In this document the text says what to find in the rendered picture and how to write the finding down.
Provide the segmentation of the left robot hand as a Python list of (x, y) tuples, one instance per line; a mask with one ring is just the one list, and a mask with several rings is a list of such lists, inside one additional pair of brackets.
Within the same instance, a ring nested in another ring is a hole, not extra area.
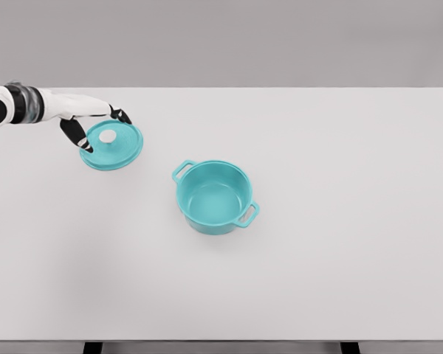
[(132, 124), (123, 109), (98, 98), (82, 94), (53, 94), (52, 101), (49, 102), (48, 114), (53, 118), (59, 118), (60, 128), (66, 137), (74, 145), (88, 153), (93, 153), (93, 147), (78, 122), (79, 117), (109, 116), (122, 123)]

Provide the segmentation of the turquoise pot lid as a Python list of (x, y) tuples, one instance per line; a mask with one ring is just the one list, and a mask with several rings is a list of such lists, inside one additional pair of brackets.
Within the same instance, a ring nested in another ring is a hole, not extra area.
[[(104, 131), (114, 131), (112, 142), (103, 142), (100, 135)], [(106, 120), (93, 125), (87, 132), (93, 152), (80, 151), (80, 158), (96, 170), (116, 170), (132, 163), (143, 147), (140, 129), (117, 120)]]

